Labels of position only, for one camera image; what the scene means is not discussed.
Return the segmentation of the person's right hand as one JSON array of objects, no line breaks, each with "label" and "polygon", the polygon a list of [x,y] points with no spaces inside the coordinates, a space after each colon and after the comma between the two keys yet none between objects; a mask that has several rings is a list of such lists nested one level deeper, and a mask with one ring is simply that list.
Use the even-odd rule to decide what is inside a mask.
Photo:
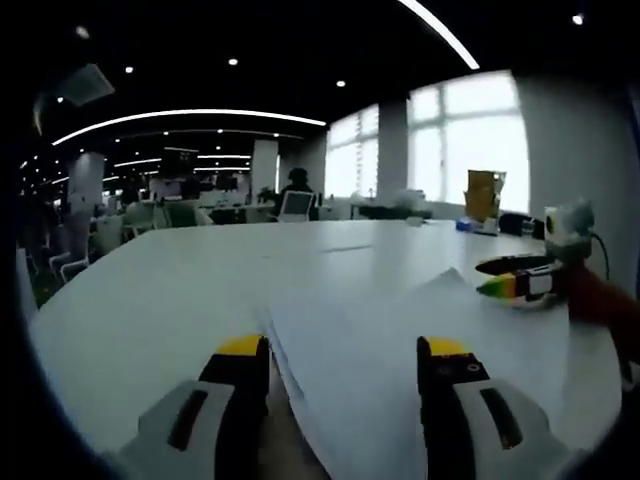
[{"label": "person's right hand", "polygon": [[558,293],[566,301],[572,321],[598,322],[597,280],[584,264],[570,265],[558,274]]}]

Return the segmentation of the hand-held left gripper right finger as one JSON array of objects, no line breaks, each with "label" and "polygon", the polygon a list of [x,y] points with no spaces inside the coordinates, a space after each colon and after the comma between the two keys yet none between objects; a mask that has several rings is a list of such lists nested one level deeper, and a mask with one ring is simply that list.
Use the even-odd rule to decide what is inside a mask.
[{"label": "hand-held left gripper right finger", "polygon": [[429,479],[566,479],[571,452],[541,407],[452,339],[416,342]]}]

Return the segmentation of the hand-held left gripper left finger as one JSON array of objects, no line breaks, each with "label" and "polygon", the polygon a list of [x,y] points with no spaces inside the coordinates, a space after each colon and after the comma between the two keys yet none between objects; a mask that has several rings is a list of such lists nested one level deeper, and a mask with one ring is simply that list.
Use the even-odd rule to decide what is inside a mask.
[{"label": "hand-held left gripper left finger", "polygon": [[234,337],[196,380],[180,383],[139,418],[117,454],[122,479],[255,479],[268,413],[270,345]]}]

